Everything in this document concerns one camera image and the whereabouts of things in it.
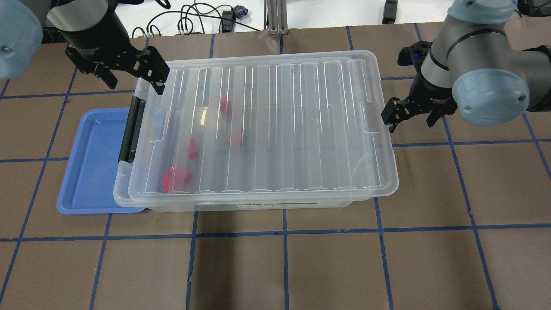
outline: container lid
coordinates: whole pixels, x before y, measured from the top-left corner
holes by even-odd
[[[398,186],[369,51],[169,61],[145,100],[120,205],[366,200]]]
[[[127,116],[128,108],[95,109],[82,116],[57,199],[59,212],[130,213],[144,209],[120,207],[112,195]]]

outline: plastic storage box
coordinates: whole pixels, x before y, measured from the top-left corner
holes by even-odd
[[[373,53],[168,65],[163,95],[138,81],[115,182],[119,205],[343,207],[397,189]]]

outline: box handle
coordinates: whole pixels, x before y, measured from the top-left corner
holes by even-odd
[[[142,127],[143,110],[145,100],[132,97],[128,118],[126,120],[125,135],[122,136],[121,151],[118,154],[118,161],[127,163],[134,162],[136,146],[138,145],[139,130]]]

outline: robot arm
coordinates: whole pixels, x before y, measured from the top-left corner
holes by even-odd
[[[409,96],[391,98],[381,114],[391,132],[417,114],[430,113],[432,127],[458,109],[488,126],[551,110],[551,47],[511,49],[504,24],[515,8],[516,0],[456,0],[433,43],[404,48],[398,64],[414,65],[417,76]]]
[[[126,71],[145,79],[158,94],[162,94],[169,67],[155,47],[148,46],[139,51],[130,44],[127,32],[115,14],[116,5],[117,0],[6,0],[0,6],[0,13],[8,18],[13,12],[26,17],[28,23],[23,27],[30,26],[25,28],[32,28],[27,31],[32,35],[26,38],[20,29],[13,29],[11,33],[15,35],[2,37],[6,50],[0,55],[0,77],[14,77],[26,69],[40,44],[41,35],[37,35],[36,29],[42,32],[40,23],[47,12],[48,20],[69,42],[65,54],[81,73],[93,74],[114,89],[117,78],[111,70]],[[13,28],[17,22],[11,18],[7,24]]]

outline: red object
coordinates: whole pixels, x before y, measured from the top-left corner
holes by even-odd
[[[193,178],[193,174],[191,174],[191,172],[186,169],[186,171],[183,173],[183,182],[187,184],[191,181],[191,178]]]
[[[239,146],[243,144],[243,129],[241,129],[241,136],[239,137]],[[226,139],[226,144],[230,146],[231,144],[231,133],[228,135],[228,138]]]
[[[187,145],[187,156],[190,159],[199,157],[199,150],[197,149],[197,144],[195,144],[195,140],[193,138],[190,139],[190,142]]]
[[[231,102],[228,97],[220,98],[220,112],[225,115],[229,115],[231,113]]]
[[[163,186],[163,190],[165,193],[170,193],[170,189],[172,187],[172,177],[169,173],[163,173],[161,176],[161,185]]]

